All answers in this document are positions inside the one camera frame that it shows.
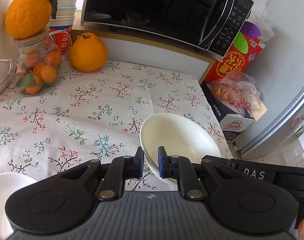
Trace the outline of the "cream speckled bowl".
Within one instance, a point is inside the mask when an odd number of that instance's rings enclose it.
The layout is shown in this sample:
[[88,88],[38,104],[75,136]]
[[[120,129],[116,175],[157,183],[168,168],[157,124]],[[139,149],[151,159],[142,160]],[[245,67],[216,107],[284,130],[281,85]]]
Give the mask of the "cream speckled bowl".
[[140,130],[140,143],[151,172],[170,186],[175,186],[176,181],[160,177],[158,162],[160,146],[165,148],[168,156],[183,156],[191,163],[199,164],[206,155],[222,157],[215,140],[203,128],[173,113],[157,113],[146,118]]

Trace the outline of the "black and white carton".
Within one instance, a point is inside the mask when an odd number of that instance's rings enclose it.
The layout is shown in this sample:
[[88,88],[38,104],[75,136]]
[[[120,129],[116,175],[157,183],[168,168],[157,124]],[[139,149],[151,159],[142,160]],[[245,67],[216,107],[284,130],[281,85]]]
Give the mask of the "black and white carton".
[[209,83],[202,82],[200,86],[220,124],[227,143],[234,141],[267,111],[261,100],[259,101],[259,109],[247,110],[216,99],[210,91]]

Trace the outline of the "plastic bag of kumquats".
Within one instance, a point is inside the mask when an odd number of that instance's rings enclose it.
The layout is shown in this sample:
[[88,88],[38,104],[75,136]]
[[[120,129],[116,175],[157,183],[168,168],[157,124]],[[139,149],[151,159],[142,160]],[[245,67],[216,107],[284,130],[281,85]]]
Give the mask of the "plastic bag of kumquats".
[[213,96],[236,107],[260,109],[260,92],[255,80],[237,69],[210,84]]

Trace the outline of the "silver refrigerator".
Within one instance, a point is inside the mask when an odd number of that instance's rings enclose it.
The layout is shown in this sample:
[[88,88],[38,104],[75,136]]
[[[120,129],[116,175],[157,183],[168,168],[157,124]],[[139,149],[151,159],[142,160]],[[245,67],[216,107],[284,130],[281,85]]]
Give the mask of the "silver refrigerator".
[[304,0],[258,0],[266,6],[274,36],[246,69],[267,111],[236,140],[243,159],[265,156],[294,135],[304,106]]

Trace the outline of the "large orange on table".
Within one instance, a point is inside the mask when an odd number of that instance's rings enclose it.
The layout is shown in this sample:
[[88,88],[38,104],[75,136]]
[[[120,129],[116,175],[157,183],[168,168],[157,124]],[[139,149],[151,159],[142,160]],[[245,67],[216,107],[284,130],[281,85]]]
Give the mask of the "large orange on table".
[[76,70],[89,73],[102,68],[108,59],[106,44],[94,33],[83,33],[73,43],[69,61]]

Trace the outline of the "white plate stack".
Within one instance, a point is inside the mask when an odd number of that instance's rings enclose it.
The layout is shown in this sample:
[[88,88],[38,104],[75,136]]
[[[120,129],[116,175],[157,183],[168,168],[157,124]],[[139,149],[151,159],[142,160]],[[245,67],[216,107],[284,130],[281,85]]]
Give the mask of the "white plate stack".
[[19,173],[0,174],[0,239],[6,239],[13,233],[5,214],[6,201],[14,192],[36,182],[37,180]]

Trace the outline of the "glass teapot with mandarins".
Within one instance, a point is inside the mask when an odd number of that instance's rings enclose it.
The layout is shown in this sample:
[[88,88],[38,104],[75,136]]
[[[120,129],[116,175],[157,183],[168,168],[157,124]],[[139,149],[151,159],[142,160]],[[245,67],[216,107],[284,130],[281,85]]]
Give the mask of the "glass teapot with mandarins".
[[[61,52],[52,40],[55,34],[64,34],[67,49]],[[72,45],[68,32],[51,31],[45,27],[39,33],[24,39],[13,39],[16,51],[12,58],[0,59],[0,74],[5,74],[18,94],[40,95],[53,88],[61,76],[61,66]]]

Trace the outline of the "red gift box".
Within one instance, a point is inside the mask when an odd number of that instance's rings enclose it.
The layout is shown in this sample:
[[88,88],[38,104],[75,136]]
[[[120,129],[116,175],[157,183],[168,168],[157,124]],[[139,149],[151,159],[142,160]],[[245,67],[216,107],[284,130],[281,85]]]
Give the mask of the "red gift box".
[[264,43],[257,37],[248,37],[239,32],[223,59],[214,62],[204,81],[211,83],[234,69],[243,72],[264,48]]

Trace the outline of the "stacked instant noodle cups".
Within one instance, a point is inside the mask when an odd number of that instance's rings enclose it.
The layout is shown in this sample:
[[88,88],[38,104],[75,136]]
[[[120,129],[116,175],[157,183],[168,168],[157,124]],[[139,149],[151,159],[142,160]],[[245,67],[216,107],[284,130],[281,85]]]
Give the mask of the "stacked instant noodle cups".
[[50,19],[48,26],[51,34],[50,38],[58,45],[61,53],[64,54],[69,48],[69,38],[75,20],[77,0],[58,0],[56,18]]

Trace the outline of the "black Midea microwave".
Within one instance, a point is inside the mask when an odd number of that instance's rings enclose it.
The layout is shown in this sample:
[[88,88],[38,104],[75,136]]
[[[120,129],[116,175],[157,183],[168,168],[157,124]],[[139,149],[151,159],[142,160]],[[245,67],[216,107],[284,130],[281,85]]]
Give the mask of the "black Midea microwave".
[[253,0],[84,0],[81,21],[141,30],[224,58]]

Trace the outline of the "large orange on jar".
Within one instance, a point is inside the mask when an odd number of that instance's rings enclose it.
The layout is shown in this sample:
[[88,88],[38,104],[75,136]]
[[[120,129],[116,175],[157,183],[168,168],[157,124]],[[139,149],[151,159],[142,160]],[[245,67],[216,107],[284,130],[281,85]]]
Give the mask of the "large orange on jar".
[[42,31],[56,18],[58,0],[13,0],[5,15],[5,28],[14,39],[25,39]]

